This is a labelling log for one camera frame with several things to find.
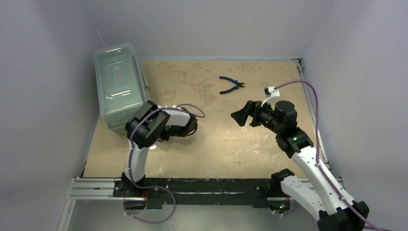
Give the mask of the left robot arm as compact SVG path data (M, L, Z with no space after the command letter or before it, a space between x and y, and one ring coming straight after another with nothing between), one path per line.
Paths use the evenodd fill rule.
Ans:
M121 180L130 196L137 197L143 192L141 180L145 177L150 147L158 141L168 141L170 137L188 137L197 131L198 118L204 118L205 113L194 114L185 106L159 106L153 101L146 101L126 123L129 159Z

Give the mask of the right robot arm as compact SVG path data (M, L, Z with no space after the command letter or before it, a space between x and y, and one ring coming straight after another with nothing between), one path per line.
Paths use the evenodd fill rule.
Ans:
M239 126L252 117L250 126L260 125L276 134L279 148L302 169L314 189L304 186L288 169L271 176L274 195L295 199L316 220L320 231L361 231L370 212L367 204L357 202L336 182L329 169L319 161L318 150L297 125L293 103L278 101L274 108L261 101L248 101L243 109L230 115Z

